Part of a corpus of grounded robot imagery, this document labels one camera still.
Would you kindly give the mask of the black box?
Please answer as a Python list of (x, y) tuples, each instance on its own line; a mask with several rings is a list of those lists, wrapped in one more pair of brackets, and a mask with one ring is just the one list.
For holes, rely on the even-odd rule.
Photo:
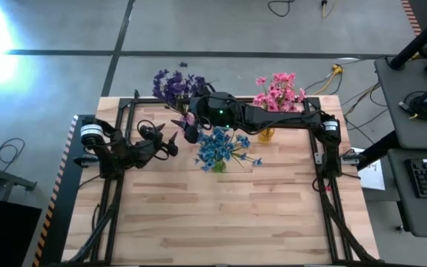
[(0, 201), (0, 267), (21, 267), (42, 210)]

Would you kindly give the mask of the gray desk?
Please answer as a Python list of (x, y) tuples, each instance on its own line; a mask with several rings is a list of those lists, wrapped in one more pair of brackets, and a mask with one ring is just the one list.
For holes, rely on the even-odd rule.
[(426, 60), (407, 62), (402, 70), (394, 70), (385, 59), (374, 66), (381, 84), (394, 132), (401, 148), (427, 150), (427, 121), (413, 119), (400, 106), (427, 90)]
[(416, 197), (405, 167), (407, 159), (427, 159), (427, 151), (391, 149), (387, 156), (400, 198), (398, 208), (404, 230), (416, 237), (427, 237), (427, 198)]

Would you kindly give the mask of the gray metal stand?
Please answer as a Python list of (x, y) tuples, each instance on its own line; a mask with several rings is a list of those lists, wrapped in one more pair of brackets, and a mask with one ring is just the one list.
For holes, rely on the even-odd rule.
[(25, 178), (0, 170), (0, 186), (2, 187), (0, 200), (7, 202), (13, 187), (16, 185), (25, 188), (27, 191), (33, 191), (36, 188), (36, 184), (37, 182), (31, 182)]

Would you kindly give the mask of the yellow glass vase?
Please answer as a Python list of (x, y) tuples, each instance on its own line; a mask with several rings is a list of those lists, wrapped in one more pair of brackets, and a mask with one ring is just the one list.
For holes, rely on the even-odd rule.
[(274, 128), (266, 128), (258, 134), (258, 141), (263, 144), (268, 144), (271, 142), (274, 134)]

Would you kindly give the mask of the white paper sheet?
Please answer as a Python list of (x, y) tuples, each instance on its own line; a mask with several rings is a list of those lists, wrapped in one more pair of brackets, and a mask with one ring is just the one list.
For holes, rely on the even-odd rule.
[[(357, 165), (359, 161), (364, 158), (362, 155), (363, 151), (364, 149), (362, 148), (352, 148), (345, 155), (342, 155), (342, 159)], [(379, 159), (358, 171), (357, 177), (360, 179), (362, 188), (380, 191), (385, 190), (383, 168)]]

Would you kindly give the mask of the black diagonal pole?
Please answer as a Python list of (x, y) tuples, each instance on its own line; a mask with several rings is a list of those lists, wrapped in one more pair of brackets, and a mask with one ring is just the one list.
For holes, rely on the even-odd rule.
[(384, 157), (388, 150), (394, 148), (401, 148), (396, 131), (392, 131), (384, 136), (379, 141), (375, 142), (372, 146), (366, 148), (360, 153), (360, 161), (357, 165), (357, 170), (361, 171), (371, 163)]
[(427, 28), (425, 28), (413, 41), (411, 41), (391, 61), (387, 60), (388, 66), (393, 70), (402, 70), (403, 65), (427, 44)]

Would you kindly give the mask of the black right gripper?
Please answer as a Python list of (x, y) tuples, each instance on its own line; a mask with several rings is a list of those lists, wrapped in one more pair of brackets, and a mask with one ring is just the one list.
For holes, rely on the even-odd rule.
[[(208, 118), (208, 100), (212, 93), (199, 94), (196, 93), (191, 97), (190, 109), (194, 115), (195, 123), (200, 128), (212, 128), (212, 122)], [(172, 119), (173, 124), (184, 129), (184, 138), (191, 144), (196, 144), (199, 140), (199, 130), (197, 126), (189, 125), (186, 121)]]

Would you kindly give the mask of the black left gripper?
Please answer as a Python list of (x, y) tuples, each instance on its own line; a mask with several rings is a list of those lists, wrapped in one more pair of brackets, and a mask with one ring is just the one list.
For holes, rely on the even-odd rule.
[[(165, 123), (156, 126), (157, 131), (161, 131)], [(144, 168), (153, 158), (158, 160), (167, 160), (170, 156), (176, 156), (179, 153), (179, 148), (176, 145), (176, 132), (167, 144), (167, 150), (162, 147), (160, 142), (143, 140), (136, 142), (134, 145), (129, 145), (126, 156), (127, 168)]]

